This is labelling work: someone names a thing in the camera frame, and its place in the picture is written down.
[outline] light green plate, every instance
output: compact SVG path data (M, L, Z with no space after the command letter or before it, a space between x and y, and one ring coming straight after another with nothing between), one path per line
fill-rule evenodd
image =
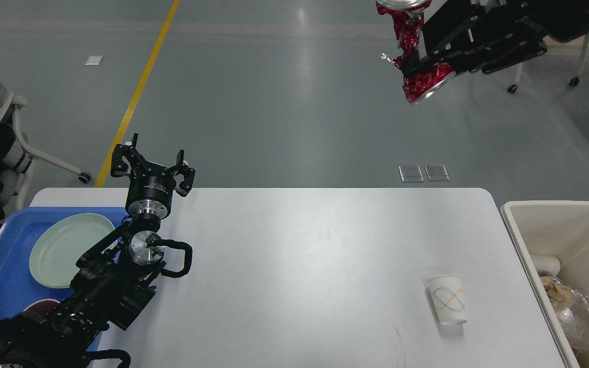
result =
M79 257L114 229L112 222L100 214L77 214L58 221L33 245L31 275L43 286L69 287L79 272Z

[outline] trash bin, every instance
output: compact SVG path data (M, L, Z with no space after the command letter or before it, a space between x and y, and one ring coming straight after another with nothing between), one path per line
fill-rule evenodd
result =
M530 257L558 257L559 279L589 296L589 202L507 202L501 212L565 365L589 368L589 352L575 358Z

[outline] concrete floor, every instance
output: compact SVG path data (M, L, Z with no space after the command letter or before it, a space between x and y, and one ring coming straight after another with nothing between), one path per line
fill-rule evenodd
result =
M140 152L166 166L185 149L195 186L482 187L498 205L589 200L589 54L581 84L568 86L580 39L549 42L515 94L512 68L467 73L411 107L400 73L379 57L397 47L374 2L201 4L180 3L125 135L140 133ZM94 181L170 6L0 1L0 76L30 100L31 144ZM102 65L84 66L89 55ZM451 181L404 183L397 170L433 164ZM42 163L29 201L81 186Z

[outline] yellow floor line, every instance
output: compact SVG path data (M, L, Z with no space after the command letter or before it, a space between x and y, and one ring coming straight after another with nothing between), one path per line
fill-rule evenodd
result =
M103 164L101 165L99 175L97 175L97 179L94 181L94 187L96 188L101 188L103 184L106 182L106 178L108 177L108 173L110 172L110 157L112 156L112 150L115 148L116 144L119 144L122 141L122 138L124 138L124 134L128 129L129 123L131 123L131 117L133 117L135 107L138 106L138 101L140 100L140 96L142 96L142 91L145 89L145 84L147 84L147 80L149 79L151 70L154 68L156 57L158 56L159 51L161 51L163 40L165 40L165 35L170 29L171 21L174 18L174 13L176 13L176 9L178 8L179 2L180 0L174 0L170 8L170 12L168 13L168 17L165 19L165 23L163 23L163 28L161 28L161 32L159 33L158 38L156 39L154 49L151 51L151 54L149 55L149 60L147 60L145 69L142 71L142 75L140 76L138 85L135 87L135 91L133 92L131 101L129 102L129 105L126 108L126 112L124 113L124 117L122 118L122 122L120 123L120 127L117 129L115 138L112 139L112 144L110 145L108 153L106 154L106 158L104 159Z

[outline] chair wheel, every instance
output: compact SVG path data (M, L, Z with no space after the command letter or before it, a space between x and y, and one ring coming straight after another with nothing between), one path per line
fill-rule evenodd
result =
M79 174L79 180L81 182L83 182L84 184L89 183L89 181L92 179L92 177L90 176L90 174L88 172L82 172L81 174Z

